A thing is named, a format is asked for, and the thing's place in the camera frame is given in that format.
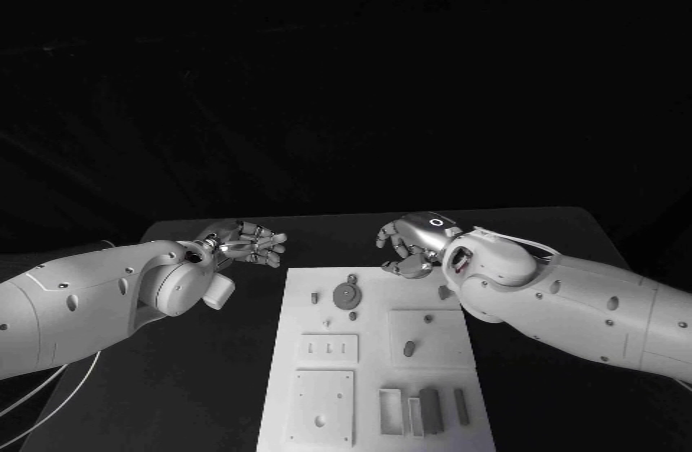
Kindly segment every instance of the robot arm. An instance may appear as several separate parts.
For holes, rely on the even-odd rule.
[[[87,357],[198,299],[218,310],[233,260],[278,267],[286,239],[246,222],[198,240],[158,240],[38,264],[0,283],[0,380]]]
[[[586,360],[692,382],[690,294],[528,242],[550,254],[537,258],[517,244],[526,241],[479,228],[462,234],[438,214],[409,214],[387,224],[379,247],[387,237],[404,260],[381,268],[419,278],[436,260],[477,319],[505,322]]]

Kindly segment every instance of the table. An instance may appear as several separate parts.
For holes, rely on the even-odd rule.
[[[625,267],[579,208],[436,212],[464,230],[477,225]],[[253,451],[285,270],[393,260],[374,235],[402,214],[244,218],[286,233],[282,268],[233,264],[224,273],[236,292],[221,311],[200,303],[103,350],[82,390],[21,451]],[[188,240],[211,222],[158,222],[142,241]],[[692,450],[692,394],[670,379],[570,357],[505,324],[465,320],[497,451]],[[41,417],[89,365],[69,366]]]

